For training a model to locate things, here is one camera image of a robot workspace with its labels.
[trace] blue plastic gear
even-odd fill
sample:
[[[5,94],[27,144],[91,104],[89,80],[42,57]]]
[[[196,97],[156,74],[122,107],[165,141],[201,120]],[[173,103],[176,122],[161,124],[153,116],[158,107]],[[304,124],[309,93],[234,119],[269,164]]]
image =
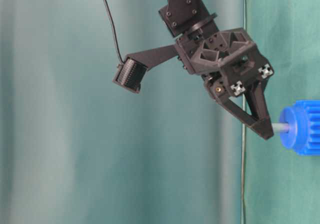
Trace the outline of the blue plastic gear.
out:
[[[279,118],[289,131],[280,133],[282,144],[301,156],[320,156],[320,100],[298,100]]]

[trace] wire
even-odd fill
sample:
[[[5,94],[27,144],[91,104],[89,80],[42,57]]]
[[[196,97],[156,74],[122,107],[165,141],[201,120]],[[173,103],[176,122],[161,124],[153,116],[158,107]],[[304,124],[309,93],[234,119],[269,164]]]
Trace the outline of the wire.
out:
[[[243,0],[243,28],[247,30],[247,0]],[[245,95],[242,96],[242,110],[247,111],[247,102]],[[241,224],[246,224],[246,202],[245,202],[245,184],[246,184],[246,142],[247,127],[242,124],[242,155],[241,155]]]
[[[117,33],[116,33],[114,19],[112,18],[112,15],[111,15],[110,8],[109,8],[107,0],[103,0],[103,2],[104,2],[106,13],[108,14],[109,21],[110,21],[110,24],[111,24],[112,34],[113,34],[113,41],[114,41],[116,54],[118,56],[118,59],[119,59],[121,65],[124,65],[125,63],[124,63],[124,61],[123,61],[123,59],[121,57],[121,53],[120,53],[120,49],[119,49],[119,44],[118,44],[118,39],[117,39]]]

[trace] black cable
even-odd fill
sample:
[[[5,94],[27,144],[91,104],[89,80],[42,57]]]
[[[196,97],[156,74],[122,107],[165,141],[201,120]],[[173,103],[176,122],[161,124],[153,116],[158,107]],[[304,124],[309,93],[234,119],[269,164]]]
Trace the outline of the black cable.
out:
[[[118,56],[118,59],[120,61],[120,64],[121,65],[124,65],[124,61],[121,57],[121,54],[120,54],[120,50],[119,50],[119,44],[118,44],[118,39],[117,39],[117,33],[116,33],[116,28],[115,28],[115,23],[114,23],[114,19],[112,18],[112,15],[111,15],[111,12],[110,12],[110,9],[109,9],[109,5],[108,5],[108,2],[107,0],[103,0],[104,2],[104,5],[105,5],[105,9],[106,9],[106,13],[108,14],[108,17],[109,17],[109,21],[110,21],[110,24],[111,24],[111,28],[112,28],[112,34],[113,34],[113,41],[114,41],[114,46],[115,46],[115,50],[116,50],[116,54]]]

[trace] gray rod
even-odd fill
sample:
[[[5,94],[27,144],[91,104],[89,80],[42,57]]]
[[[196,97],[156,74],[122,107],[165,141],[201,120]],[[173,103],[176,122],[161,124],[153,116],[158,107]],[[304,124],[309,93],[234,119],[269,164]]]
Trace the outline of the gray rod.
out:
[[[272,128],[275,133],[287,133],[290,126],[288,123],[272,123]]]

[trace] green curtain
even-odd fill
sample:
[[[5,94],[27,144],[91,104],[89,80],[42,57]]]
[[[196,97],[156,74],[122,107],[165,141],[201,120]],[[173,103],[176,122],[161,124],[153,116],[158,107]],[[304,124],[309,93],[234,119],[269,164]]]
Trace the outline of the green curtain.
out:
[[[221,29],[243,0],[203,0]],[[109,0],[122,55],[174,42],[167,0]],[[240,222],[241,124],[176,59],[132,94],[102,0],[0,0],[0,223]]]
[[[271,118],[296,100],[319,99],[320,0],[246,0],[247,29],[276,73],[266,89]],[[248,132],[247,224],[320,221],[320,159],[286,150],[279,136],[263,141]]]

